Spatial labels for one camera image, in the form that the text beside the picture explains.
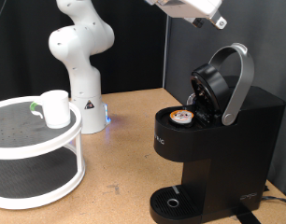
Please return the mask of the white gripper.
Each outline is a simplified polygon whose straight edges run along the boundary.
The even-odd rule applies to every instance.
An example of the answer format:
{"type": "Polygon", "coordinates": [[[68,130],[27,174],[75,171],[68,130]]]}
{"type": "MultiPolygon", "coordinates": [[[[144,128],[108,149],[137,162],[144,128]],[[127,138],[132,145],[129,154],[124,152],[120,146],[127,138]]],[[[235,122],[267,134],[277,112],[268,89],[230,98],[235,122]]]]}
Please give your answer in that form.
{"type": "Polygon", "coordinates": [[[192,18],[191,24],[201,28],[204,20],[210,18],[211,23],[219,30],[227,25],[226,19],[218,10],[222,0],[156,0],[155,5],[172,18],[192,18]]]}

